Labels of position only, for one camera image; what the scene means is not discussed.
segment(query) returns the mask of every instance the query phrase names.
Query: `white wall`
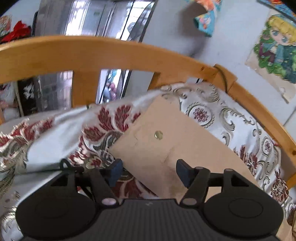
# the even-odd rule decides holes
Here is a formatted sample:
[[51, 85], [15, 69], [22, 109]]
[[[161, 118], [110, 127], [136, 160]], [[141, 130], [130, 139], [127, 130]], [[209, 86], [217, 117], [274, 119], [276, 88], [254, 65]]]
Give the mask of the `white wall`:
[[[287, 104], [266, 80], [244, 64], [270, 9], [256, 0], [225, 0], [214, 34], [209, 38], [193, 26], [192, 19], [199, 11], [195, 5], [183, 0], [158, 0], [143, 42], [185, 55], [195, 52], [194, 57], [202, 62], [225, 66], [243, 87], [285, 123], [296, 106], [296, 98]], [[151, 77], [151, 73], [133, 74], [126, 96], [145, 92]]]
[[4, 15], [12, 15], [11, 30], [15, 24], [22, 20], [32, 26], [34, 14], [39, 9], [41, 0], [19, 0]]

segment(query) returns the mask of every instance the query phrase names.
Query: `brass rivet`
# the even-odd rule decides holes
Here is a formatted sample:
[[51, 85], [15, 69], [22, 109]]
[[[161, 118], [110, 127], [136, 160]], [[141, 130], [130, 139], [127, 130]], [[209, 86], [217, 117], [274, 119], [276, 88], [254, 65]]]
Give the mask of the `brass rivet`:
[[156, 131], [154, 136], [157, 140], [161, 140], [163, 138], [163, 133], [161, 131]]

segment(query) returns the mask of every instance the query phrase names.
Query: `black cable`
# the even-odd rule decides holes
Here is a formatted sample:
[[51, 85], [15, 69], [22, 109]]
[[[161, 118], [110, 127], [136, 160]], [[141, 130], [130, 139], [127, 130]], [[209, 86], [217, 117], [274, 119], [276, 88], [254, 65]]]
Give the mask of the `black cable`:
[[225, 92], [228, 93], [227, 79], [226, 79], [225, 74], [223, 73], [223, 71], [222, 71], [219, 67], [217, 67], [217, 66], [214, 66], [214, 67], [215, 67], [215, 68], [218, 70], [218, 72], [221, 74], [222, 79], [223, 79], [223, 81], [224, 81], [224, 85], [225, 85]]

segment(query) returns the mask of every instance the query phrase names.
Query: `cartoon girl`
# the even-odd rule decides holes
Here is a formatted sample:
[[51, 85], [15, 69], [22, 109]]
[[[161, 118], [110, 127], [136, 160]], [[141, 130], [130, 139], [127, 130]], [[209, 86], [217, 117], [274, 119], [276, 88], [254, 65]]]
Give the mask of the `cartoon girl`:
[[296, 24], [276, 14], [268, 19], [266, 27], [254, 47], [259, 67], [296, 83]]

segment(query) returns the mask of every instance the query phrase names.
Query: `wooden chair backrest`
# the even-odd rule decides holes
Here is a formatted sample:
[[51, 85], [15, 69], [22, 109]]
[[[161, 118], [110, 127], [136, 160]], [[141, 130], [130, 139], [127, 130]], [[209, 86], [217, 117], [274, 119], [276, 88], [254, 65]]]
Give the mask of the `wooden chair backrest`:
[[[203, 64], [172, 51], [136, 42], [85, 36], [46, 36], [22, 39], [0, 46], [0, 84], [48, 73], [73, 71], [72, 107], [94, 103], [102, 69], [154, 72], [148, 89], [189, 77], [202, 78], [224, 90], [246, 108], [285, 150], [296, 166], [296, 143], [278, 120], [236, 77], [222, 66]], [[288, 180], [296, 184], [296, 174]]]

